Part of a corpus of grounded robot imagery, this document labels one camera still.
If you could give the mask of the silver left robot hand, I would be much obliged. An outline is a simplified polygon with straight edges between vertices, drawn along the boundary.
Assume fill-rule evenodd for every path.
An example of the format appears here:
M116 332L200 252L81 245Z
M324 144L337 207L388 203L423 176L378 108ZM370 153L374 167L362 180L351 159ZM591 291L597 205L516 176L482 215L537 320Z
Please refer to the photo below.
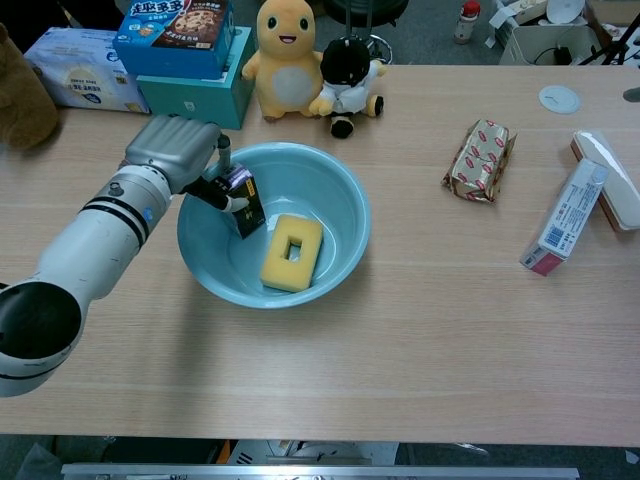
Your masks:
M217 124L158 115L127 146L120 166L150 167L164 176L171 193L190 194L218 210L235 213L247 207L249 200L234 198L203 177L215 151L228 167L231 141Z

